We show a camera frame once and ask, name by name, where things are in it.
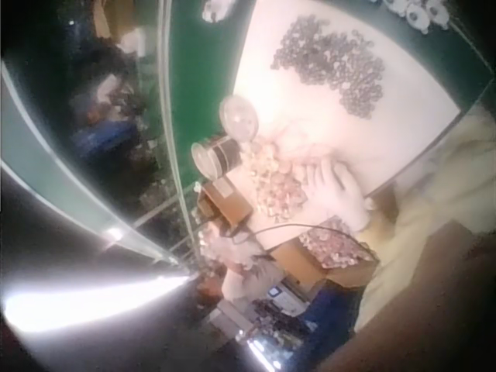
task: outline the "tin container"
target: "tin container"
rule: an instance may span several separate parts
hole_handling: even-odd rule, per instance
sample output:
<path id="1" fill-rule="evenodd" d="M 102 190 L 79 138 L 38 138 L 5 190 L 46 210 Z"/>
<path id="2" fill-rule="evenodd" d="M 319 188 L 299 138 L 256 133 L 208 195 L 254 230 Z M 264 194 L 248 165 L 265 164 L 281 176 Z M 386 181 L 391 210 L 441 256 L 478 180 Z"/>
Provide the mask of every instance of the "tin container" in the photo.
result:
<path id="1" fill-rule="evenodd" d="M 229 136 L 213 136 L 193 143 L 191 155 L 196 167 L 214 181 L 240 164 L 239 144 Z"/>

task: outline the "bright light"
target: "bright light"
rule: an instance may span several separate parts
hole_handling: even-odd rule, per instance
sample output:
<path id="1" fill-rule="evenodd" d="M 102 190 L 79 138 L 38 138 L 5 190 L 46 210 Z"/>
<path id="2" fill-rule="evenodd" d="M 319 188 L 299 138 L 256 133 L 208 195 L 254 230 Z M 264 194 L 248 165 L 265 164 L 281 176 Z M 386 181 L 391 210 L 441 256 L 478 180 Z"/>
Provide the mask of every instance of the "bright light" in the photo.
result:
<path id="1" fill-rule="evenodd" d="M 106 233 L 116 242 L 124 237 L 124 232 L 122 232 L 122 230 L 118 227 L 111 227 L 106 231 Z"/>
<path id="2" fill-rule="evenodd" d="M 138 308 L 181 286 L 189 277 L 60 293 L 25 293 L 8 298 L 5 317 L 23 332 L 44 332 L 107 318 Z"/>
<path id="3" fill-rule="evenodd" d="M 260 350 L 262 353 L 265 351 L 264 349 L 264 345 L 262 345 L 261 343 L 259 343 L 258 341 L 253 341 L 253 344 L 257 347 L 258 350 Z"/>
<path id="4" fill-rule="evenodd" d="M 248 343 L 248 346 L 250 347 L 253 355 L 255 355 L 255 357 L 264 365 L 266 370 L 268 370 L 269 372 L 276 372 L 274 367 L 270 365 L 267 358 L 252 343 Z"/>

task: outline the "small metal component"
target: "small metal component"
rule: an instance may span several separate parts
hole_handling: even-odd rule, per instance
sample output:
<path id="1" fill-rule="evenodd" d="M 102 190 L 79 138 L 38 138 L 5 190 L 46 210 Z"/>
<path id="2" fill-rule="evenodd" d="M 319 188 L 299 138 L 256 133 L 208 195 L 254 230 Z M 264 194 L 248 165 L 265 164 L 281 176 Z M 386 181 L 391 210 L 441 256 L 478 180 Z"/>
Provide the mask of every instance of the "small metal component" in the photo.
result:
<path id="1" fill-rule="evenodd" d="M 328 24 L 314 15 L 298 17 L 283 36 L 271 68 L 293 68 L 302 84 L 327 84 L 332 90 L 339 89 L 339 103 L 349 114 L 370 118 L 374 110 L 371 102 L 382 95 L 376 83 L 382 78 L 382 59 L 374 57 L 368 50 L 374 43 L 366 41 L 356 29 L 352 37 L 345 32 L 322 34 L 322 26 Z"/>

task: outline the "black wire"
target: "black wire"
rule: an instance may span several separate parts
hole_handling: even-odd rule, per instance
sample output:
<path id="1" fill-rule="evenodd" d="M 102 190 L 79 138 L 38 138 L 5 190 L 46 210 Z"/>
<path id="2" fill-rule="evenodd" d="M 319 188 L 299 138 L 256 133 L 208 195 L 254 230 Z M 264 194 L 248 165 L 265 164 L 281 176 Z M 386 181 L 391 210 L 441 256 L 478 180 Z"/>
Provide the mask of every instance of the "black wire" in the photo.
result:
<path id="1" fill-rule="evenodd" d="M 368 248 L 368 246 L 364 246 L 362 243 L 360 243 L 357 239 L 355 239 L 353 236 L 351 236 L 350 234 L 346 233 L 346 232 L 343 232 L 341 230 L 338 230 L 338 229 L 333 229 L 331 227 L 326 227 L 326 226 L 320 226 L 320 225 L 309 225 L 309 224 L 306 224 L 306 223 L 285 223 L 283 225 L 277 225 L 277 226 L 271 226 L 271 227 L 267 227 L 266 229 L 261 229 L 257 232 L 248 232 L 248 236 L 241 240 L 240 242 L 236 242 L 234 240 L 234 237 L 232 238 L 232 241 L 235 245 L 238 245 L 238 244 L 242 244 L 242 243 L 245 243 L 248 239 L 251 239 L 251 238 L 254 238 L 255 236 L 261 234 L 261 233 L 265 233 L 267 231 L 271 231 L 271 230 L 275 230 L 275 229 L 280 229 L 280 228 L 283 228 L 283 227 L 291 227 L 291 226 L 296 226 L 296 227 L 308 227 L 308 228 L 311 228 L 311 229 L 323 229 L 323 230 L 327 230 L 327 231 L 330 231 L 332 233 L 337 233 L 341 236 L 345 236 L 346 238 L 348 239 L 351 239 L 361 250 L 365 250 L 367 253 L 369 253 L 373 258 L 377 259 L 375 254 Z"/>

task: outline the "cardboard box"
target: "cardboard box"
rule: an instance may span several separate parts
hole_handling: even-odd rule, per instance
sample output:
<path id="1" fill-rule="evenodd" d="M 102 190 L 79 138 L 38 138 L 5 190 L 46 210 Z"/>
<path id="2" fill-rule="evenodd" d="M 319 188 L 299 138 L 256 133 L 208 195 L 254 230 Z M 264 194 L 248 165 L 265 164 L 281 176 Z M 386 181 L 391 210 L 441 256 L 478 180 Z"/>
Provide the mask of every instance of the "cardboard box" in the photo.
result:
<path id="1" fill-rule="evenodd" d="M 325 279 L 344 288 L 363 287 L 370 282 L 377 267 L 377 262 L 362 261 L 344 269 L 324 269 L 298 239 L 281 244 L 271 252 L 271 255 L 298 281 L 301 289 L 306 293 L 311 292 Z"/>
<path id="2" fill-rule="evenodd" d="M 209 219 L 222 217 L 232 229 L 244 223 L 253 212 L 251 204 L 227 177 L 203 185 L 198 208 Z"/>

